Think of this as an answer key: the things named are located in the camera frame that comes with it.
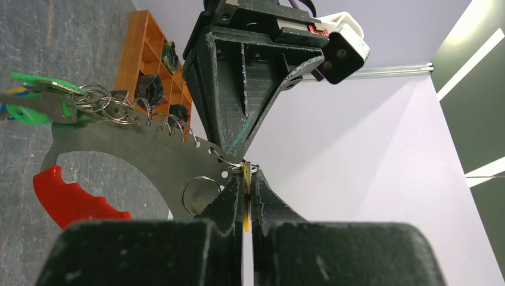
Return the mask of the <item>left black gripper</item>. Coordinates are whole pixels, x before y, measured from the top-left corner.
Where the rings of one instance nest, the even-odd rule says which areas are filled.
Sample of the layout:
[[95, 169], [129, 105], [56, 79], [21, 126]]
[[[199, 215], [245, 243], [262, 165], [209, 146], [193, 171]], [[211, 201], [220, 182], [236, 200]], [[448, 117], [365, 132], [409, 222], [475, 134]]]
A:
[[278, 95], [311, 72], [329, 43], [321, 21], [278, 1], [204, 1], [182, 54], [207, 139], [244, 158]]

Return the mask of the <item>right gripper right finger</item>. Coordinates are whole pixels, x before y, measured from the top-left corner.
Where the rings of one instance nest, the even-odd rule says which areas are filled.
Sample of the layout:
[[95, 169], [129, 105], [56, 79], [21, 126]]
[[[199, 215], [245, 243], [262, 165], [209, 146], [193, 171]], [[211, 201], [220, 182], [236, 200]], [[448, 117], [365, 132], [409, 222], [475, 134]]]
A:
[[255, 285], [445, 285], [414, 226], [310, 222], [257, 172], [251, 183]]

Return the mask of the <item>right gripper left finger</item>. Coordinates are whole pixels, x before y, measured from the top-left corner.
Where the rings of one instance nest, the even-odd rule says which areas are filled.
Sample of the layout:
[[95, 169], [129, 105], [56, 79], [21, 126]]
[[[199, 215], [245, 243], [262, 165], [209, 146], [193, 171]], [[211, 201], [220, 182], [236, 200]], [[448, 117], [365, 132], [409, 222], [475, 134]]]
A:
[[189, 222], [80, 222], [57, 239], [37, 285], [241, 285], [242, 178]]

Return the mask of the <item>steel key holder red handle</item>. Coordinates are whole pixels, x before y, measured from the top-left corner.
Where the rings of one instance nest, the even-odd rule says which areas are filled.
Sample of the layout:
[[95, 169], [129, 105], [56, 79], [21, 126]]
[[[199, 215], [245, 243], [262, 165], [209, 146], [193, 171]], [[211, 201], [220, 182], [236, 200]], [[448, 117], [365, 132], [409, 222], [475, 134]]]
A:
[[88, 219], [130, 219], [104, 197], [86, 192], [61, 177], [57, 158], [75, 151], [96, 151], [120, 158], [143, 173], [156, 187], [174, 219], [190, 221], [222, 191], [233, 174], [249, 176], [258, 167], [234, 163], [214, 143], [170, 126], [170, 118], [137, 113], [116, 97], [99, 100], [95, 111], [73, 114], [51, 126], [53, 143], [39, 174], [35, 194], [62, 228]]

